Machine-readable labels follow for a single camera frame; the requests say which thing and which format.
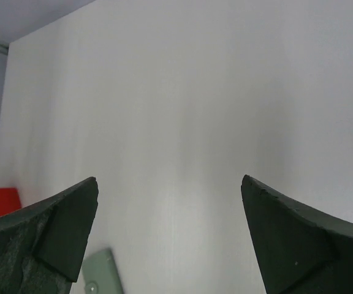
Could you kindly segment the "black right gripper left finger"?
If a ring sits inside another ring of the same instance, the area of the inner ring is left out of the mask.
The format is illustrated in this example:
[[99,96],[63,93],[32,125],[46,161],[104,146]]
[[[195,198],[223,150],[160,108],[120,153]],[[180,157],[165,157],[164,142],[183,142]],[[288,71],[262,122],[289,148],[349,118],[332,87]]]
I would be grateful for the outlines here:
[[94,177],[0,217],[0,293],[69,293],[98,206]]

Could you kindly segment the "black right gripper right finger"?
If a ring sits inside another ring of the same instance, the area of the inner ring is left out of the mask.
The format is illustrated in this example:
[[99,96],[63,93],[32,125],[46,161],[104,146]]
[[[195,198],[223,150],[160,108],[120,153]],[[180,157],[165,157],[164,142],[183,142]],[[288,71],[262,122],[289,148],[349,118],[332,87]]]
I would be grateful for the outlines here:
[[241,197],[267,293],[353,293],[353,223],[249,175]]

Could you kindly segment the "green leather card holder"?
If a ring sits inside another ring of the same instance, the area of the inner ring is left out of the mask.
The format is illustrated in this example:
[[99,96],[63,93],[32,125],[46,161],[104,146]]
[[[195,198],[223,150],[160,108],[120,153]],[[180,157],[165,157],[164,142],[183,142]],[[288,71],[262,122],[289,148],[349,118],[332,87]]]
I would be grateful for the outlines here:
[[123,294],[123,285],[110,248],[102,249],[82,263],[86,294]]

